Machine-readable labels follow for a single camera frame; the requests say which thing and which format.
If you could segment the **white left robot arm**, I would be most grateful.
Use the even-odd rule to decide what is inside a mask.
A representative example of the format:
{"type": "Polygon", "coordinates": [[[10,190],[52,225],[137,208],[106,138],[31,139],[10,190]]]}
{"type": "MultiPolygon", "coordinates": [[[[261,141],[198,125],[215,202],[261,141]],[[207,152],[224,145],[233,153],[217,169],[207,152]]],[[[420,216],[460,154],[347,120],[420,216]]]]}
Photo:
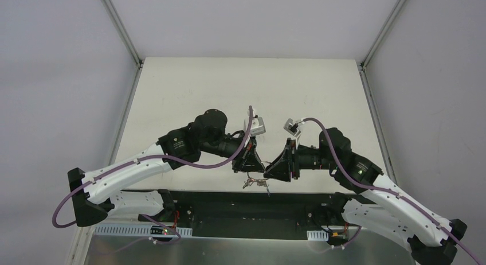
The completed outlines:
{"type": "Polygon", "coordinates": [[[227,122],[222,111],[207,110],[131,158],[89,172],[78,167],[68,171],[68,197],[72,200],[75,224],[88,227],[114,215],[171,220],[175,206],[168,190],[133,192],[127,188],[183,166],[216,169],[230,164],[235,173],[263,173],[263,162],[256,153],[256,137],[266,132],[263,118],[249,110],[243,130],[232,134],[225,132],[227,122]]]}

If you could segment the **silver keyring with clips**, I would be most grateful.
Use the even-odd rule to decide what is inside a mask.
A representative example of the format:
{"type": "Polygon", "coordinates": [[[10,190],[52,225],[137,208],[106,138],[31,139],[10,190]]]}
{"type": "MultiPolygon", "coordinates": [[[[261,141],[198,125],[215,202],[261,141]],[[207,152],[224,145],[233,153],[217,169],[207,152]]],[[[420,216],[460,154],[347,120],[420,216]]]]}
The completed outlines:
{"type": "MultiPolygon", "coordinates": [[[[262,162],[264,166],[270,164],[270,162],[268,161],[262,161],[262,162]]],[[[265,188],[265,185],[267,185],[268,178],[253,178],[250,174],[251,173],[246,173],[246,180],[244,181],[242,189],[246,189],[248,187],[251,187],[252,185],[265,188]]]]}

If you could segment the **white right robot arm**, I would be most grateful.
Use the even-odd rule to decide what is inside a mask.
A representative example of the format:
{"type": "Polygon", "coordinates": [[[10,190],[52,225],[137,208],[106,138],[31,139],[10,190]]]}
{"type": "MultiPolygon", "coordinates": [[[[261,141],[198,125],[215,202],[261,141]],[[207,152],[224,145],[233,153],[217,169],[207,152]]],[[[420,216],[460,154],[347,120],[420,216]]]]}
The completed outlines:
{"type": "Polygon", "coordinates": [[[328,222],[364,227],[403,247],[419,264],[452,264],[467,225],[431,211],[395,184],[376,164],[354,153],[337,128],[319,134],[319,147],[297,145],[289,138],[265,178],[289,182],[301,170],[328,170],[342,187],[372,201],[359,202],[335,193],[325,209],[328,222]]]}

